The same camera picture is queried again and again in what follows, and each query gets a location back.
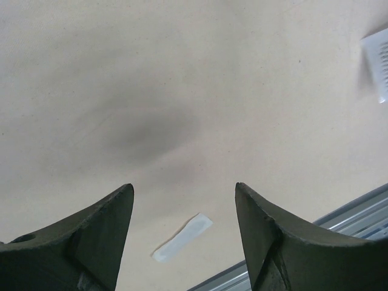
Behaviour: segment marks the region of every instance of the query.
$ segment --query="white paper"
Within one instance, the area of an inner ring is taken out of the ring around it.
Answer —
[[[154,251],[152,258],[158,262],[165,263],[176,255],[187,243],[195,239],[202,232],[213,224],[207,216],[202,213],[193,217],[185,227],[170,241]]]

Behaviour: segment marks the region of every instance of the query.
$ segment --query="metal frame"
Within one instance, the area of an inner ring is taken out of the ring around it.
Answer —
[[[314,222],[334,232],[358,238],[388,238],[388,184],[340,207]],[[250,291],[245,261],[189,291]]]

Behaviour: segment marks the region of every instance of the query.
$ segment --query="beige surface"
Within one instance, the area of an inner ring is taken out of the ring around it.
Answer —
[[[6,0],[0,17],[0,240],[132,182],[117,290],[242,260],[237,181],[311,221],[388,181],[359,42],[386,0]],[[198,212],[214,225],[152,260]]]

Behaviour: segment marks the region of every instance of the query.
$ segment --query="white tabletop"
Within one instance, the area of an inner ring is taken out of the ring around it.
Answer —
[[[386,0],[6,0],[0,20],[0,240],[131,182],[119,291],[243,260],[238,181],[309,221],[388,182],[360,46]],[[198,212],[213,226],[153,260]]]

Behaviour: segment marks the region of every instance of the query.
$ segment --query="small white object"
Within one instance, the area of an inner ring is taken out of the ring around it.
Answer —
[[[373,81],[378,87],[380,103],[388,100],[388,29],[362,40]]]
[[[187,243],[195,239],[202,232],[213,224],[207,216],[202,213],[193,217],[183,229],[170,241],[158,248],[152,254],[152,258],[158,262],[165,263],[179,252]]]

